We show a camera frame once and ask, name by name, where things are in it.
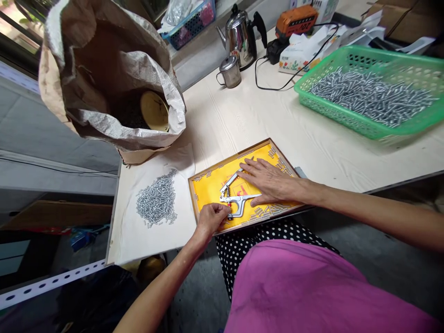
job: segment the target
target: kettle lid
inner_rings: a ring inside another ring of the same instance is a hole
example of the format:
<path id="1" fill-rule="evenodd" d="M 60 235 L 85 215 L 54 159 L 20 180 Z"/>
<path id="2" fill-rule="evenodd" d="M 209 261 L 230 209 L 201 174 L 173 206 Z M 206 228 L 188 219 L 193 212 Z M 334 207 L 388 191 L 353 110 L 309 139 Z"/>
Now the kettle lid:
<path id="1" fill-rule="evenodd" d="M 219 66 L 220 72 L 226 72 L 230 70 L 233 66 L 237 64 L 237 57 L 234 55 L 230 55 L 222 60 L 221 65 Z"/>
<path id="2" fill-rule="evenodd" d="M 225 25 L 225 29 L 230 30 L 246 21 L 248 21 L 247 12 L 239 10 L 237 4 L 234 4 L 233 8 L 231 8 L 231 16 Z"/>

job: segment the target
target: woman's right hand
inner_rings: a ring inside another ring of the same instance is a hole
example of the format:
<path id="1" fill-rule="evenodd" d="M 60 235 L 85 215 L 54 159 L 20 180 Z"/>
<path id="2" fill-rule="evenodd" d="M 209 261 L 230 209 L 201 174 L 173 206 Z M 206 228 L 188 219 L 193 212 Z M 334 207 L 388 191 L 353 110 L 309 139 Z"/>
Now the woman's right hand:
<path id="1" fill-rule="evenodd" d="M 245 159 L 240 167 L 248 173 L 237 175 L 256 186 L 262 195 L 251 201 L 251 206 L 269 204 L 278 201 L 299 201 L 304 204 L 316 204 L 322 185 L 308 179 L 294 178 L 269 162 L 259 159 Z"/>

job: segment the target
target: polka dot skirt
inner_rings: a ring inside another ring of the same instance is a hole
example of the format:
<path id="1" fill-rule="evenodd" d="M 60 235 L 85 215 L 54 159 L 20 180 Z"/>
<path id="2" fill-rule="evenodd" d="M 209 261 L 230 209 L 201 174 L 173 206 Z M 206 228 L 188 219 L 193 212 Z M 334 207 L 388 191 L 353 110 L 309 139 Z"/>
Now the polka dot skirt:
<path id="1" fill-rule="evenodd" d="M 234 278 L 247 252 L 256 244 L 273 239 L 287 239 L 317 245 L 340 255 L 339 251 L 313 234 L 294 218 L 281 218 L 232 233 L 216 236 L 217 253 L 222 265 L 225 286 L 231 301 Z"/>

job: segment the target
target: white box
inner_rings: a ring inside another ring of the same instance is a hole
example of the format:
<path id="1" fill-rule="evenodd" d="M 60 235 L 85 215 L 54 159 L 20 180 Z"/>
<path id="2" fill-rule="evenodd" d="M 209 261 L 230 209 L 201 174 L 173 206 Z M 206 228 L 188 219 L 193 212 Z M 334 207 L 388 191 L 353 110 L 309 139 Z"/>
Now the white box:
<path id="1" fill-rule="evenodd" d="M 338 2 L 339 0 L 314 0 L 313 8 L 319 13 L 315 24 L 330 22 L 338 6 Z"/>
<path id="2" fill-rule="evenodd" d="M 290 9 L 311 4 L 311 0 L 290 0 Z"/>

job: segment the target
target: wooden tray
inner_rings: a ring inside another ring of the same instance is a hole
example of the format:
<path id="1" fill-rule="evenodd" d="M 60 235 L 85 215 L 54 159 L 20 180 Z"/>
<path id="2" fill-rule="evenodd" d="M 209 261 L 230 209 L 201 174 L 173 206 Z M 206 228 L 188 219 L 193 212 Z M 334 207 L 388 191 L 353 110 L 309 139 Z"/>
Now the wooden tray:
<path id="1" fill-rule="evenodd" d="M 254 157 L 254 160 L 262 158 L 279 167 L 282 172 L 289 174 L 291 177 L 300 178 L 275 143 L 270 138 L 266 139 L 188 178 L 196 221 L 199 218 L 199 212 L 203 205 L 209 203 L 221 203 L 221 188 L 240 168 L 239 163 L 243 162 L 245 158 L 252 157 Z M 230 192 L 230 196 L 232 197 L 238 195 L 260 194 L 260 191 L 255 186 L 240 177 L 237 177 L 232 182 L 230 185 Z M 214 235 L 261 223 L 272 217 L 274 218 L 304 206 L 302 203 L 288 202 L 263 204 L 253 208 L 251 207 L 250 202 L 251 199 L 245 202 L 243 215 L 241 217 L 235 217 L 231 221 L 225 220 L 225 223 L 222 224 Z M 237 204 L 232 203 L 231 210 L 233 213 L 236 212 Z"/>

